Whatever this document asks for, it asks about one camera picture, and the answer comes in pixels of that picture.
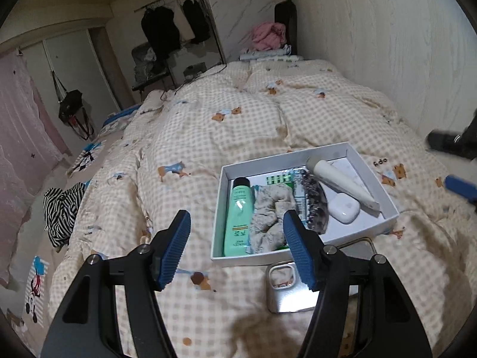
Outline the green hand cream tube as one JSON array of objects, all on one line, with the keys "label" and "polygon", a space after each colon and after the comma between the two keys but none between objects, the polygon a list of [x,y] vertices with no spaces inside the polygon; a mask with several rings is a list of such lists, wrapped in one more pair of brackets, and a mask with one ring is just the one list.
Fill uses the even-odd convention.
[{"label": "green hand cream tube", "polygon": [[226,257],[247,253],[249,226],[254,212],[254,196],[248,178],[239,177],[232,184],[226,216],[223,252]]}]

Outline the white earbuds case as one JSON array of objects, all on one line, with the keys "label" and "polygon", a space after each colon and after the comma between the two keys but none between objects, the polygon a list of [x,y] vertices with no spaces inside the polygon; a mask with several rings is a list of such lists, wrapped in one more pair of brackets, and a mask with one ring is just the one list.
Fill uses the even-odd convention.
[{"label": "white earbuds case", "polygon": [[329,214],[344,225],[355,221],[361,210],[360,203],[345,193],[337,193],[327,207]]}]

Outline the white body lotion tube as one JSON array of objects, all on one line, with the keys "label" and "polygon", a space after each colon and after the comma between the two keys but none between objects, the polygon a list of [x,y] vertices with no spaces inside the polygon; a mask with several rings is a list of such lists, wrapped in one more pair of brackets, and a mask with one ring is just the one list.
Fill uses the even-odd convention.
[{"label": "white body lotion tube", "polygon": [[366,189],[327,161],[311,156],[306,161],[306,168],[328,187],[351,196],[367,209],[381,211],[380,204]]}]

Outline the grey translucent hair claw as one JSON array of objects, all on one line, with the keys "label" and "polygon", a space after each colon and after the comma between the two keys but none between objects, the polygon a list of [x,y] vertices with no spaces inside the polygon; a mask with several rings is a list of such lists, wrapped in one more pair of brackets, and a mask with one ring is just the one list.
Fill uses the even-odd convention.
[{"label": "grey translucent hair claw", "polygon": [[327,196],[318,179],[310,171],[302,169],[301,185],[306,194],[306,226],[307,229],[323,235],[327,231],[329,212]]}]

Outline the green cartoon candy packet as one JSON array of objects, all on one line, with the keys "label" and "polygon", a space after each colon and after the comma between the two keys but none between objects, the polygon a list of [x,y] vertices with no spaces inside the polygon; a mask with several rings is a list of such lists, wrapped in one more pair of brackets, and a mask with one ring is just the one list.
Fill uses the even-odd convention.
[{"label": "green cartoon candy packet", "polygon": [[265,177],[267,185],[285,184],[290,188],[294,188],[294,169],[276,172]]}]

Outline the zebra striped cloth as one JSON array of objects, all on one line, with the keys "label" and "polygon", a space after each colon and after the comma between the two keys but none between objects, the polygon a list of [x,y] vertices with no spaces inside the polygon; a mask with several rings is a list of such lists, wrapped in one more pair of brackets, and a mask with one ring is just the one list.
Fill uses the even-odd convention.
[{"label": "zebra striped cloth", "polygon": [[49,188],[43,197],[45,231],[52,247],[60,251],[69,244],[74,223],[86,192],[84,183],[76,183],[73,187],[61,190]]}]

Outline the beige checkered duvet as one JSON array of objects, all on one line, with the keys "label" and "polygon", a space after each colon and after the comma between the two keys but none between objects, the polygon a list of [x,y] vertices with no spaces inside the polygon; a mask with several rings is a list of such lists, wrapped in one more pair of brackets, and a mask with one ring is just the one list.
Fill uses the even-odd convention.
[{"label": "beige checkered duvet", "polygon": [[150,93],[83,196],[52,276],[49,314],[87,256],[126,255],[185,209],[192,232],[175,278],[158,295],[177,354],[295,357],[310,315],[269,313],[263,268],[222,268],[210,258],[219,175],[225,165],[342,141],[399,210],[374,246],[440,355],[476,302],[476,214],[443,188],[447,168],[385,95],[321,60],[237,61],[177,91]]}]

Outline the pink lace curtain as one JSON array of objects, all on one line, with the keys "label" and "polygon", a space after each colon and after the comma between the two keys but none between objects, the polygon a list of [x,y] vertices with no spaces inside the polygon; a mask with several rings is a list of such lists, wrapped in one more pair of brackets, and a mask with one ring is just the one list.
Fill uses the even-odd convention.
[{"label": "pink lace curtain", "polygon": [[1,55],[1,285],[10,280],[18,231],[52,169],[67,153],[26,62]]}]

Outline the black hanging bag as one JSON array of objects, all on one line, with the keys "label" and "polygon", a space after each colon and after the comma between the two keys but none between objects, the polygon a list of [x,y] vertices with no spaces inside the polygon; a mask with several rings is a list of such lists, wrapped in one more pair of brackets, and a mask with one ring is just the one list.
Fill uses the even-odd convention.
[{"label": "black hanging bag", "polygon": [[83,93],[77,89],[67,91],[54,70],[51,74],[59,103],[59,120],[84,141],[91,140],[95,131],[84,107]]}]

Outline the pink clothes pile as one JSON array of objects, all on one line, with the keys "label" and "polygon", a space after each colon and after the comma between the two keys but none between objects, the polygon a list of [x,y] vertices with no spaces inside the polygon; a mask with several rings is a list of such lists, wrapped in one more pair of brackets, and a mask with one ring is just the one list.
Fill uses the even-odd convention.
[{"label": "pink clothes pile", "polygon": [[251,33],[252,46],[256,51],[280,49],[286,44],[286,29],[280,23],[262,23],[253,28]]}]

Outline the black headboard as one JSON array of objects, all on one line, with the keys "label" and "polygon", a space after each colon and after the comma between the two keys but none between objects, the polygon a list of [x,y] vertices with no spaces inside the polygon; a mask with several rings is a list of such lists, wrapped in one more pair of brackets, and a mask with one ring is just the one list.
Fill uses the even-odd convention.
[{"label": "black headboard", "polygon": [[274,20],[285,25],[285,39],[291,53],[298,53],[298,14],[292,0],[279,2],[274,7]]}]

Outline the black chair with clothes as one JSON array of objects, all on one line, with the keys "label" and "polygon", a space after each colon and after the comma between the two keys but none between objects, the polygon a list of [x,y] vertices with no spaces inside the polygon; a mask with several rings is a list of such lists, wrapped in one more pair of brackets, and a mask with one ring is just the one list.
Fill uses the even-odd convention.
[{"label": "black chair with clothes", "polygon": [[142,94],[148,86],[157,82],[162,83],[163,90],[176,88],[169,64],[156,57],[148,42],[133,48],[131,54],[135,64],[132,91],[139,91]]}]

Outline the black hanging clothes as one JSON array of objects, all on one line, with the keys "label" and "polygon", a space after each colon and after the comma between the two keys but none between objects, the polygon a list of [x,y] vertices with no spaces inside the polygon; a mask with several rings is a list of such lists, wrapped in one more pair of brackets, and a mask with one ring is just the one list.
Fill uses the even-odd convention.
[{"label": "black hanging clothes", "polygon": [[184,44],[199,44],[210,37],[209,22],[201,1],[148,7],[141,21],[142,31],[158,59],[167,59]]}]

